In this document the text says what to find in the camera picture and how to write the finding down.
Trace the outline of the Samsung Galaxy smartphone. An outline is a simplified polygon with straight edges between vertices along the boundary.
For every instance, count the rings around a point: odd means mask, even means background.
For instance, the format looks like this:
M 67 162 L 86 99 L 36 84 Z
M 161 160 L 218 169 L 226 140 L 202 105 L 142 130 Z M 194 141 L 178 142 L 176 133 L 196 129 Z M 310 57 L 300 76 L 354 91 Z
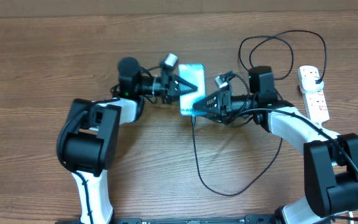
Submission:
M 191 88 L 188 87 L 188 84 L 180 84 L 180 90 L 186 92 L 179 99 L 180 114 L 182 116 L 205 116 L 206 113 L 204 111 L 193 108 L 194 103 L 206 96 L 204 66 L 200 63 L 179 64 L 178 76 L 197 87 L 196 91 L 190 93 Z

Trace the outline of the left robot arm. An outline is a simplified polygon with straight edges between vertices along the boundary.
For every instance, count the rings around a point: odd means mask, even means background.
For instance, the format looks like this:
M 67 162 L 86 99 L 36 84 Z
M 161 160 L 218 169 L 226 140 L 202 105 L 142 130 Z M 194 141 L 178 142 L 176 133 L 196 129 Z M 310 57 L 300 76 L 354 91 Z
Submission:
M 174 73 L 177 62 L 176 55 L 168 54 L 157 65 L 160 74 L 153 76 L 134 57 L 124 57 L 117 65 L 119 83 L 111 88 L 110 99 L 73 100 L 56 150 L 59 162 L 71 172 L 78 187 L 81 215 L 77 223 L 114 221 L 108 170 L 114 160 L 120 125 L 136 122 L 150 97 L 170 104 L 198 91 L 197 84 Z

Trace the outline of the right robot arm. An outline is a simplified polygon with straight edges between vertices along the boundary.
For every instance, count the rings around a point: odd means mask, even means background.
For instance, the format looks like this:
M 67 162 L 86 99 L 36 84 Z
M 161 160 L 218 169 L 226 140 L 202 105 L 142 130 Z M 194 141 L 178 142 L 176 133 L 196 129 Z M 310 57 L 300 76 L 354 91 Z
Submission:
M 272 215 L 246 215 L 247 223 L 358 222 L 358 135 L 339 134 L 312 122 L 291 103 L 279 98 L 269 66 L 249 70 L 246 95 L 235 96 L 233 72 L 216 78 L 218 91 L 196 101 L 193 108 L 217 123 L 238 117 L 254 122 L 287 141 L 303 155 L 305 195 L 279 207 Z

